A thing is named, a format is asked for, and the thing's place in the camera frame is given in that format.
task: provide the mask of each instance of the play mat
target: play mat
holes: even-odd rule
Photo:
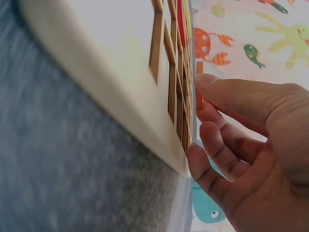
[[[191,0],[191,4],[196,61],[204,61],[205,73],[223,79],[296,83],[309,89],[309,0]],[[227,120],[252,138],[266,140]],[[192,232],[234,231],[196,182],[192,205]]]

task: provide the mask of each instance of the green fish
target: green fish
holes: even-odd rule
[[[276,8],[278,11],[280,11],[281,13],[284,13],[284,14],[287,14],[287,13],[288,13],[288,11],[287,11],[283,6],[279,5],[279,4],[276,3],[276,2],[274,2],[274,3],[270,4],[270,5],[272,5],[273,7],[275,7],[275,8]]]
[[[262,67],[266,68],[266,66],[264,64],[261,64],[259,61],[257,61],[257,57],[259,52],[257,51],[257,49],[251,45],[251,44],[246,44],[244,45],[243,49],[245,50],[246,56],[257,66],[259,66],[259,68],[261,69]]]

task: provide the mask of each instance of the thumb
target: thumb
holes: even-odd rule
[[[211,74],[197,75],[195,85],[203,97],[218,108],[245,116],[262,125],[266,125],[271,114],[293,96],[287,92],[290,85],[293,89],[297,86],[239,79],[223,80]]]

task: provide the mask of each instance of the orange wooden stick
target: orange wooden stick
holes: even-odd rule
[[[204,63],[203,61],[197,62],[197,74],[204,72]],[[195,100],[196,100],[196,109],[203,109],[203,96],[198,92],[197,88],[195,88]]]

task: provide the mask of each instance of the wooden grid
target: wooden grid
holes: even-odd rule
[[[167,110],[175,125],[175,132],[186,150],[192,141],[191,32],[186,30],[186,46],[182,46],[177,21],[177,0],[152,0],[152,3],[155,17],[149,67],[158,83],[160,49],[164,46],[169,59],[169,76],[164,76],[169,79]]]

